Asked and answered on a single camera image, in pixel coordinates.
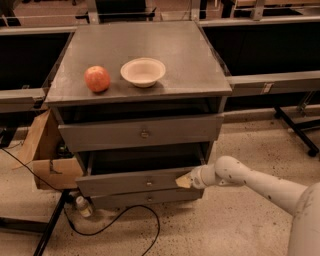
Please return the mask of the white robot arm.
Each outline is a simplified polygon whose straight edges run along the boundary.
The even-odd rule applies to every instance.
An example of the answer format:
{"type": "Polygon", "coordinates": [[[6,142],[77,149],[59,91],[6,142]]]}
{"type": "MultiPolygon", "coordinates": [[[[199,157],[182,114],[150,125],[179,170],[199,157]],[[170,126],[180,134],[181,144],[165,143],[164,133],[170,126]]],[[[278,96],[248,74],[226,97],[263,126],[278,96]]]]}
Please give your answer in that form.
{"type": "Polygon", "coordinates": [[[186,189],[247,186],[293,217],[287,256],[320,256],[320,183],[305,186],[281,179],[249,168],[231,156],[195,167],[175,182],[186,189]]]}

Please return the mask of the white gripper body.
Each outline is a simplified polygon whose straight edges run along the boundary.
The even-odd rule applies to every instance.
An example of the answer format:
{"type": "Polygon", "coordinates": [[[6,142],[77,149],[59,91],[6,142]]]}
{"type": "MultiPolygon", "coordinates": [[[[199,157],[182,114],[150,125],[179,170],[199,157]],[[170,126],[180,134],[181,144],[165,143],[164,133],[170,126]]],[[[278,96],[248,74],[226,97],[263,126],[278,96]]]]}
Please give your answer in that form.
{"type": "Polygon", "coordinates": [[[191,186],[196,189],[205,189],[217,185],[221,181],[221,178],[215,172],[213,164],[194,168],[190,173],[190,178],[191,186]]]}

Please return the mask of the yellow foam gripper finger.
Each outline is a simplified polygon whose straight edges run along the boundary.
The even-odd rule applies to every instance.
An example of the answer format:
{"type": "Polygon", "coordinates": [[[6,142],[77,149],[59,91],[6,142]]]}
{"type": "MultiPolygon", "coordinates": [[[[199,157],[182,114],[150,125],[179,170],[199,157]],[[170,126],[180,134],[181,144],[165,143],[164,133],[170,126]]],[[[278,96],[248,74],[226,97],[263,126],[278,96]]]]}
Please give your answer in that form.
{"type": "Polygon", "coordinates": [[[178,177],[175,180],[178,187],[189,189],[192,187],[192,179],[189,173],[178,177]]]}

